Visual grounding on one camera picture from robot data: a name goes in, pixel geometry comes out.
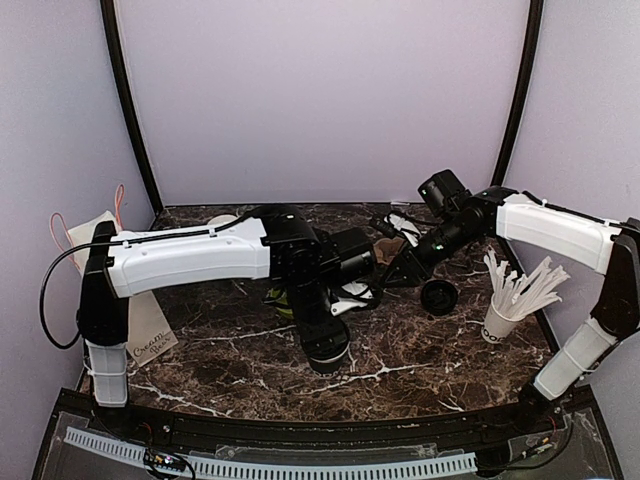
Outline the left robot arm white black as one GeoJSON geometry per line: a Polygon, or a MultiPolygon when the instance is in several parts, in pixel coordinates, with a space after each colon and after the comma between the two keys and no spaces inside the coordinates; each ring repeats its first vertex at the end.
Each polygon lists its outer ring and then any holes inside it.
{"type": "Polygon", "coordinates": [[[376,263],[366,233],[330,234],[294,205],[261,205],[223,224],[164,231],[117,231],[115,222],[102,221],[89,242],[62,252],[50,266],[80,251],[88,257],[76,336],[89,354],[101,417],[120,436],[141,427],[140,412],[128,404],[130,298],[176,285],[267,279],[291,310],[310,367],[323,375],[338,370],[349,349],[342,314],[378,303],[364,281],[376,263]]]}

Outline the black paper coffee cup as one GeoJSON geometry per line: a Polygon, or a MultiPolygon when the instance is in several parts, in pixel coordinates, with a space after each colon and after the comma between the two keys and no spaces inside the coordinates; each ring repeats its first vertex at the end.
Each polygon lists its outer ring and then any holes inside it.
{"type": "Polygon", "coordinates": [[[332,375],[338,372],[342,367],[346,356],[347,352],[344,351],[341,355],[329,359],[308,357],[308,362],[309,366],[316,374],[332,375]]]}

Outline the stack of black lids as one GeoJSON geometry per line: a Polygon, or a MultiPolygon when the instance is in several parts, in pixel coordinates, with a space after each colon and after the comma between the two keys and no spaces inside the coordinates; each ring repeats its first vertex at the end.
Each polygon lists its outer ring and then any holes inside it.
{"type": "Polygon", "coordinates": [[[426,282],[420,292],[423,309],[434,316],[450,314],[455,309],[458,298],[457,288],[446,280],[426,282]]]}

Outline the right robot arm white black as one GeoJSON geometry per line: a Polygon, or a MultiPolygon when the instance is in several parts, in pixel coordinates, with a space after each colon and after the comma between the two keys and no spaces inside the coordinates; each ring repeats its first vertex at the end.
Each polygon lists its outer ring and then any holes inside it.
{"type": "Polygon", "coordinates": [[[639,222],[599,219],[501,186],[473,194],[449,169],[432,175],[418,192],[441,222],[417,242],[405,243],[382,277],[387,288],[428,281],[440,262],[483,236],[534,245],[604,277],[589,317],[534,377],[534,395],[511,410],[511,426],[530,434],[549,416],[546,400],[561,397],[610,349],[638,331],[639,222]]]}

